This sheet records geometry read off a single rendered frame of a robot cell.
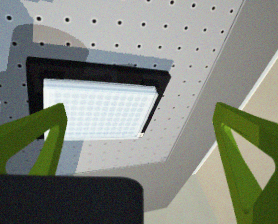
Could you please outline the clear plastic plate lid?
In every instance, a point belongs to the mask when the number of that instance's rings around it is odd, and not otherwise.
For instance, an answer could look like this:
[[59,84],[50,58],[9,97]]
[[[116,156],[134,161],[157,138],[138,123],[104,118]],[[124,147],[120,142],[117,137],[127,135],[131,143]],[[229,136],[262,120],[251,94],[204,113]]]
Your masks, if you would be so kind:
[[63,103],[64,141],[138,139],[156,90],[44,83],[44,109]]

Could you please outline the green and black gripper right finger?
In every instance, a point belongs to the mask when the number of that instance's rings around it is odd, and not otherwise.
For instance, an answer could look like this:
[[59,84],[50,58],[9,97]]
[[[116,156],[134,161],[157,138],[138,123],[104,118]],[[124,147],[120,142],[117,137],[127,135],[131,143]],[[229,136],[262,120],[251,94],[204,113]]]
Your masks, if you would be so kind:
[[[212,121],[237,224],[278,224],[278,123],[222,102],[216,103]],[[274,160],[263,191],[230,128]]]

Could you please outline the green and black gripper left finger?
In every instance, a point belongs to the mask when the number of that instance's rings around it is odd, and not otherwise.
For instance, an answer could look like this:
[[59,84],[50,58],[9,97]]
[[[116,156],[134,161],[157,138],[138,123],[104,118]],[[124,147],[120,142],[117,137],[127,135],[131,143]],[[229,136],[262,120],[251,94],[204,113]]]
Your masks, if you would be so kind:
[[57,103],[26,117],[0,125],[0,174],[7,174],[6,163],[24,147],[49,133],[28,175],[55,176],[67,127],[63,103]]

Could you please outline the grey perforated base plate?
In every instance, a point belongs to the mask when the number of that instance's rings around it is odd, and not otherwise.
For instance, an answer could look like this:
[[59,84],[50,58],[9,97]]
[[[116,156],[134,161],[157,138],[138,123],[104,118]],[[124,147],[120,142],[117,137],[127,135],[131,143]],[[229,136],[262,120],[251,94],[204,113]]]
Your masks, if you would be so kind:
[[166,162],[246,0],[0,0],[0,125],[29,115],[27,57],[168,71],[138,139],[64,141],[55,176]]

